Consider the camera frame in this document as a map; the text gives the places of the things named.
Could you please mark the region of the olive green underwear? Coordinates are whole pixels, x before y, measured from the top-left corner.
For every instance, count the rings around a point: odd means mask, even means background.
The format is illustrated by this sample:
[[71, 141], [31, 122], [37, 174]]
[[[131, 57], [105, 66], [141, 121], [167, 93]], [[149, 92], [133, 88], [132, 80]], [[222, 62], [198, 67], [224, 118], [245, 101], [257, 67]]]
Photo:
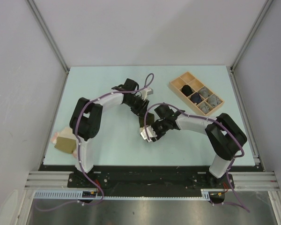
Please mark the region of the olive green underwear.
[[[141, 112], [138, 114], [138, 118], [139, 118], [139, 126], [140, 126], [140, 129], [139, 131], [142, 132], [145, 125], [144, 125], [144, 116], [145, 116], [145, 113], [144, 112]], [[150, 126], [151, 124], [153, 124], [155, 121], [155, 115], [153, 113], [148, 113], [147, 116], [146, 116], [146, 126]]]

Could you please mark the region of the grey beige underwear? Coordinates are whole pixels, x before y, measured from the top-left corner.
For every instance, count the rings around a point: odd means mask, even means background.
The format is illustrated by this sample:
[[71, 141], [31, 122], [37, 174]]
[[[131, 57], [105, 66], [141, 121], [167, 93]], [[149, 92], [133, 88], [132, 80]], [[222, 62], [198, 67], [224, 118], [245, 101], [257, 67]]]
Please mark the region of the grey beige underwear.
[[209, 91], [207, 87], [203, 87], [199, 90], [199, 94], [203, 97], [203, 98], [208, 98], [209, 97]]

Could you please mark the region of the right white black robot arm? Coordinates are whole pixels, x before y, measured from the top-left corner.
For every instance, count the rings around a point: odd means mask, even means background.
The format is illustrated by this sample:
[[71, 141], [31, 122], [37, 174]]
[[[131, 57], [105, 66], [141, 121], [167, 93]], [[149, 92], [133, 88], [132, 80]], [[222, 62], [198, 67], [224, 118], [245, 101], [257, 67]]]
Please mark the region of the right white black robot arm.
[[247, 137], [226, 113], [215, 118], [187, 114], [166, 103], [161, 103], [155, 112], [159, 119], [146, 125], [142, 131], [143, 138], [147, 138], [148, 142], [158, 141], [169, 130], [188, 130], [208, 137], [215, 152], [207, 175], [207, 184], [212, 188], [218, 188], [224, 181], [223, 175], [232, 167], [235, 159], [244, 156], [243, 146]]

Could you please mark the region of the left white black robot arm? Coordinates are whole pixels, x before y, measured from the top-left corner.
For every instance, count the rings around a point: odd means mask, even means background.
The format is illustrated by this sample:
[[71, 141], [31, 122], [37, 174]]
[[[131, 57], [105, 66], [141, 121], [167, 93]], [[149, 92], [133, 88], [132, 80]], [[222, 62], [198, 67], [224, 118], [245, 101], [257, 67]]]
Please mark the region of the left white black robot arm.
[[149, 104], [148, 96], [152, 94], [153, 89], [148, 84], [139, 88], [137, 82], [127, 78], [124, 84], [113, 87], [110, 92], [94, 100], [82, 97], [77, 101], [69, 126], [77, 140], [75, 167], [81, 172], [78, 182], [83, 187], [90, 187], [94, 182], [94, 175], [89, 173], [94, 167], [90, 145], [99, 132], [102, 114], [117, 105], [125, 104], [132, 113], [143, 119]]

